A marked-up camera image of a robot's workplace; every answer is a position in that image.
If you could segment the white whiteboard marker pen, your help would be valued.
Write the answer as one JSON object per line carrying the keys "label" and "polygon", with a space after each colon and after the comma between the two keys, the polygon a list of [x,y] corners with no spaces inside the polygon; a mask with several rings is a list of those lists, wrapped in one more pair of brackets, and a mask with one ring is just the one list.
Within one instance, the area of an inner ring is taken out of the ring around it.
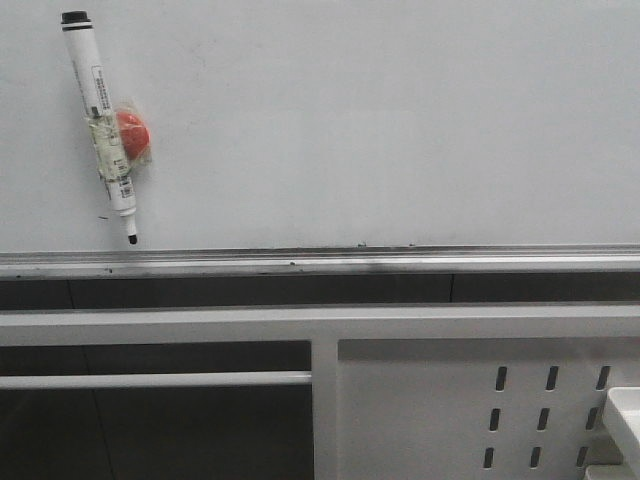
{"label": "white whiteboard marker pen", "polygon": [[131,164],[108,89],[94,25],[83,10],[61,14],[61,30],[81,93],[85,119],[96,153],[97,170],[111,208],[122,220],[128,242],[138,242],[136,195]]}

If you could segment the white plastic tray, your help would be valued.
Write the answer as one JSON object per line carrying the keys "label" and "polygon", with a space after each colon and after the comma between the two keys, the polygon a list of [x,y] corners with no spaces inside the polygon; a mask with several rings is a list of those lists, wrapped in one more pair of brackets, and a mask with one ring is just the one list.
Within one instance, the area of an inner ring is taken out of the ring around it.
{"label": "white plastic tray", "polygon": [[639,478],[639,388],[609,389],[602,420],[624,463]]}

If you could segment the large white whiteboard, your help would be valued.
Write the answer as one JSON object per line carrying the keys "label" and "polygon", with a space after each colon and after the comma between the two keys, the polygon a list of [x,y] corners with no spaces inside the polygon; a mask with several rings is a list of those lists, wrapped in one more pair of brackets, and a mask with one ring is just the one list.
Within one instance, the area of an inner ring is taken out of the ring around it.
{"label": "large white whiteboard", "polygon": [[[107,203],[61,30],[152,160]],[[1,274],[634,271],[635,1],[5,1]]]}

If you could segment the red round magnet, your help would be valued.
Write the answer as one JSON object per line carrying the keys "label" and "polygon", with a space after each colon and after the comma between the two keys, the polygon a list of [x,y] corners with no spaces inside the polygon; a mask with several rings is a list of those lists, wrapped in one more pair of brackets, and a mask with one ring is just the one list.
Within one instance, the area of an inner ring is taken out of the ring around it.
{"label": "red round magnet", "polygon": [[115,108],[122,144],[133,168],[152,162],[151,132],[133,102],[120,102]]}

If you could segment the white metal whiteboard stand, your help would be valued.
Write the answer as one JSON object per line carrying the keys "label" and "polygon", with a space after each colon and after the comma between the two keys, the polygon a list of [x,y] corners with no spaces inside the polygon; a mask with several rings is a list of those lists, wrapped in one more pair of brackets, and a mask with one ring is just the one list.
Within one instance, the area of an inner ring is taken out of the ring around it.
{"label": "white metal whiteboard stand", "polygon": [[8,313],[5,479],[579,479],[636,305]]}

